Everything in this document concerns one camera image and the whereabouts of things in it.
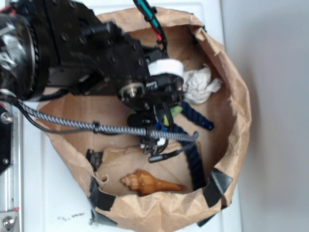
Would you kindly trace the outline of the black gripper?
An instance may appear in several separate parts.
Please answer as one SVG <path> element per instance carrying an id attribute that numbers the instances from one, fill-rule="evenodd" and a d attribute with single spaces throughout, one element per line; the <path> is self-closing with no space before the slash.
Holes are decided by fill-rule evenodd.
<path id="1" fill-rule="evenodd" d="M 83 27 L 82 35 L 89 39 L 86 51 L 97 60 L 88 77 L 79 81 L 81 95 L 114 95 L 135 111 L 183 101 L 181 74 L 154 70 L 155 65 L 173 62 L 166 51 L 142 45 L 112 21 Z"/>

